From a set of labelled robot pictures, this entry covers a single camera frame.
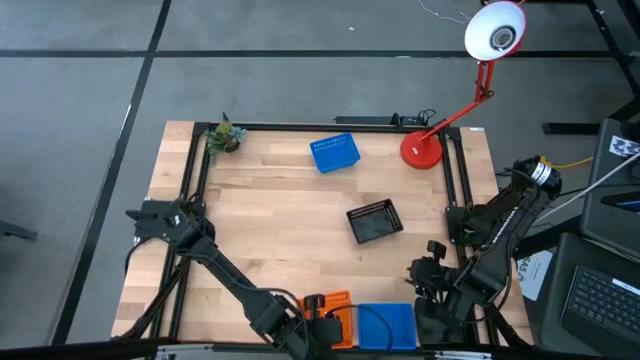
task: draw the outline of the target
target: wooden table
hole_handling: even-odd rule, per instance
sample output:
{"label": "wooden table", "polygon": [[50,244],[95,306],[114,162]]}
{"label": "wooden table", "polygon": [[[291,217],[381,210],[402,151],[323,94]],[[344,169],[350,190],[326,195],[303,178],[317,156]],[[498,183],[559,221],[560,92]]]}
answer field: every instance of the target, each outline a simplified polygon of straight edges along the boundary
{"label": "wooden table", "polygon": [[[192,122],[167,123],[149,186],[153,199],[178,196],[192,129]],[[461,128],[461,134],[473,200],[484,203],[497,193],[487,140],[482,129]],[[237,152],[218,155],[204,199],[207,216],[217,229],[216,243],[258,287],[285,288],[298,297],[349,290],[353,303],[413,305],[413,288],[403,279],[413,259],[428,255],[428,240],[447,245],[445,264],[457,265],[445,224],[442,164],[430,170],[407,166],[399,152],[403,134],[353,133],[362,159],[351,168],[320,174],[309,143],[331,135],[249,131]],[[198,154],[202,151],[201,140]],[[201,155],[196,159],[194,169],[199,168]],[[457,171],[454,178],[462,203]],[[191,192],[196,181],[191,182]],[[404,231],[357,245],[345,212],[386,198],[392,199]],[[166,250],[165,243],[151,240],[132,256],[113,335],[128,330],[155,296]],[[520,336],[531,341],[516,271],[513,274],[502,312]],[[161,334],[168,333],[172,309],[170,298]],[[195,262],[179,339],[262,343],[249,328],[240,303]]]}

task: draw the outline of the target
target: blue object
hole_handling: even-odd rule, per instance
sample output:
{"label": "blue object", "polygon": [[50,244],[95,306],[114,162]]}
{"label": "blue object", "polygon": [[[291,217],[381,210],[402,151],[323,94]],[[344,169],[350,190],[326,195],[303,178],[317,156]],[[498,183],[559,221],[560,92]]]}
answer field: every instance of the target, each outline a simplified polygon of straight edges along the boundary
{"label": "blue object", "polygon": [[393,333],[392,350],[413,350],[416,348],[416,326],[411,304],[360,304],[358,306],[358,341],[361,349],[386,350],[389,345],[389,331],[384,323],[362,307],[377,312],[391,326]]}
{"label": "blue object", "polygon": [[312,142],[311,153],[321,173],[351,166],[360,160],[356,143],[349,133]]}

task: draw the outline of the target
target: yellow cable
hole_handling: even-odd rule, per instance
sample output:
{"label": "yellow cable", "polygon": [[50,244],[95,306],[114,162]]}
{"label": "yellow cable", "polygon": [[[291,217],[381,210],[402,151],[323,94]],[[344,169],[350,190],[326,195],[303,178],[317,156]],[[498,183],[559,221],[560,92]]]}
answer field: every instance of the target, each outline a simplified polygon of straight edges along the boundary
{"label": "yellow cable", "polygon": [[591,160],[593,160],[592,157],[586,158],[586,159],[582,159],[580,161],[576,161],[576,162],[571,163],[571,164],[555,165],[555,164],[552,164],[549,160],[547,160],[547,158],[544,155],[540,156],[540,162],[541,163],[543,163],[543,164],[545,164],[547,166],[551,166],[554,169],[568,169],[568,168],[571,168],[571,167],[574,167],[574,166],[578,166],[578,165],[582,165],[582,164],[588,163]]}

